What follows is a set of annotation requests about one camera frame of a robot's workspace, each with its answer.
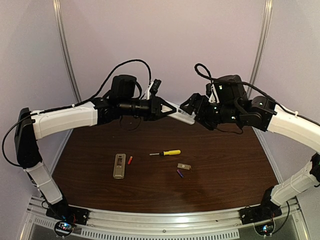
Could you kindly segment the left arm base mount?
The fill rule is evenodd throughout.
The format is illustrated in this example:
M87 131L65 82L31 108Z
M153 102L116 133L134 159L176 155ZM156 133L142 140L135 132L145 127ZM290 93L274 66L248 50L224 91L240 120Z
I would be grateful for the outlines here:
M87 224L89 210L85 208L59 204L51 205L46 210L45 215L56 220L85 226Z

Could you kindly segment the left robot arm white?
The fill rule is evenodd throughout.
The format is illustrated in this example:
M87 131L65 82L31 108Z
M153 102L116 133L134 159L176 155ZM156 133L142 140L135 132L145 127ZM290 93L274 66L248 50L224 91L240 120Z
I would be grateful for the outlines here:
M134 96L135 89L140 88L136 77L121 74L113 78L110 90L103 97L56 110L22 109L12 127L17 166L27 172L50 205L60 204L63 194L43 163L37 141L70 129L108 124L123 116L157 121L176 113L175 106L156 95L160 84L158 79L151 82L147 97L141 99Z

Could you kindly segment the white remote control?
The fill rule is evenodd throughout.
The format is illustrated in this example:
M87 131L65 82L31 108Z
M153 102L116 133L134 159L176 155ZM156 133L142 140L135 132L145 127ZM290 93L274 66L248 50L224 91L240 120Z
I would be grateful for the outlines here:
M175 113L169 114L168 116L175 119L175 120L178 120L180 122L183 122L183 123L186 123L189 125L193 125L196 122L195 121L196 115L194 113L189 114L179 107L176 108Z

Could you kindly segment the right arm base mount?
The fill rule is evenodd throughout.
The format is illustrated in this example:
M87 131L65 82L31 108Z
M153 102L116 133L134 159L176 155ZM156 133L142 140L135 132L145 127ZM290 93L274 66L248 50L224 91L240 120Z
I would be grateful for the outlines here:
M238 212L243 225L271 220L282 215L280 207L274 204L246 206Z

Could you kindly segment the grey remote control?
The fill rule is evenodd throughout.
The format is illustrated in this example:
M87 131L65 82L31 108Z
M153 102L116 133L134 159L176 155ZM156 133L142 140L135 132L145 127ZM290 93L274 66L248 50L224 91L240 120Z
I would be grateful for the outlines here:
M114 179L123 179L125 177L126 158L127 156L125 153L117 153L115 155L113 168Z

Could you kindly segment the red battery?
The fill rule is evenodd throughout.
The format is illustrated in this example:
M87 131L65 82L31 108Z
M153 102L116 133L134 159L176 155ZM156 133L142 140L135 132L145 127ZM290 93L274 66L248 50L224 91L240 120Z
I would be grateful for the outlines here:
M133 160L133 156L130 156L130 157L129 157L129 160L128 160L128 162L127 162L127 164L128 164L128 165L130 165L130 164L131 164L131 162L132 162L132 160Z

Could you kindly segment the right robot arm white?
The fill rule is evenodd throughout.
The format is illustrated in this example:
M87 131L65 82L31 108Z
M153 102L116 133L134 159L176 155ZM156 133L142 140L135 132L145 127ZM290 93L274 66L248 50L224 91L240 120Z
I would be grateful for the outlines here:
M263 132L280 134L295 140L315 151L311 160L289 179L270 187L263 195L261 206L271 210L279 208L289 199L320 183L320 125L297 112L281 106L276 100L262 92L248 99L244 89L249 83L238 75L220 78L208 77L212 81L218 102L194 93L180 108L195 114L195 121L216 130L220 124L236 124L240 129L249 126Z

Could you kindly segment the purple battery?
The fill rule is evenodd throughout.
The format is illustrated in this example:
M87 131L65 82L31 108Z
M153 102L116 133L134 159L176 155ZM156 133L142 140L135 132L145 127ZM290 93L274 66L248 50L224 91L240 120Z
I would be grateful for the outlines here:
M179 169L177 169L176 172L178 173L178 175L179 175L181 178L184 178L183 173L182 173Z

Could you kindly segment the grey battery cover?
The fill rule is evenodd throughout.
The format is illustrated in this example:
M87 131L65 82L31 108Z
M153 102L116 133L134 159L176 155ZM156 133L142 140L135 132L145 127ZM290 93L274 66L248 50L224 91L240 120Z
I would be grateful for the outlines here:
M183 169L183 170L191 170L192 166L184 163L178 163L177 164L178 169Z

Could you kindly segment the yellow handled screwdriver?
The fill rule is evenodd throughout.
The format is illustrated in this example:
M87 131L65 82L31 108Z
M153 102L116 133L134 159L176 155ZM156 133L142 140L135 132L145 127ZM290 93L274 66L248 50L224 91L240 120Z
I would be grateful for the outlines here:
M150 153L150 156L174 156L181 154L181 150L168 150L168 151L162 151L158 153Z

